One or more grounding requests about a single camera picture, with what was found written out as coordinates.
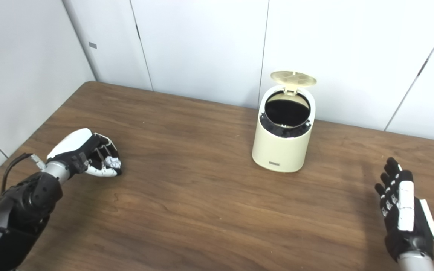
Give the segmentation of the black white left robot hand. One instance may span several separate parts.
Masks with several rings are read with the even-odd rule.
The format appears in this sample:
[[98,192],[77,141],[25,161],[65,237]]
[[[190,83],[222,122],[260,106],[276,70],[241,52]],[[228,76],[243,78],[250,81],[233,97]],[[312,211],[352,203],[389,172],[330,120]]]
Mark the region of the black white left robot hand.
[[113,141],[88,128],[67,135],[47,155],[45,172],[65,170],[68,179],[75,174],[115,177],[122,174],[122,161]]

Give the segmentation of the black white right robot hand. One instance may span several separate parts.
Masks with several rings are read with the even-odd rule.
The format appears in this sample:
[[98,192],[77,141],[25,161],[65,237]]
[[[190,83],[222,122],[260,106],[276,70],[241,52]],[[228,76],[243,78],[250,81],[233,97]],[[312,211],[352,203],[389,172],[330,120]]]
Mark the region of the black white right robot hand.
[[412,172],[389,157],[380,179],[375,190],[384,217],[388,254],[395,261],[409,252],[434,260],[434,219],[427,201],[415,196]]

